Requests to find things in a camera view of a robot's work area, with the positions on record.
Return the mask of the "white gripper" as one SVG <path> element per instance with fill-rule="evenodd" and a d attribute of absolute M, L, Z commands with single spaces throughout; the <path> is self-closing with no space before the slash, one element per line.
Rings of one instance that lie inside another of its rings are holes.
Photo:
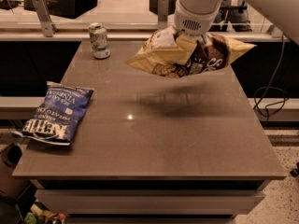
<path fill-rule="evenodd" d="M 177 0 L 174 23 L 180 31 L 188 35 L 203 35 L 211 28 L 217 14 L 217 11 L 197 14 L 185 8 Z"/>

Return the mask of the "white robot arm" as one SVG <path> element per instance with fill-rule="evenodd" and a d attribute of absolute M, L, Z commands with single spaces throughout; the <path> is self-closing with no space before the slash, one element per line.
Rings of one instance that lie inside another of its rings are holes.
<path fill-rule="evenodd" d="M 207 32 L 222 0 L 177 0 L 175 26 L 189 35 Z M 291 41 L 299 44 L 299 0 L 244 0 L 271 21 Z"/>

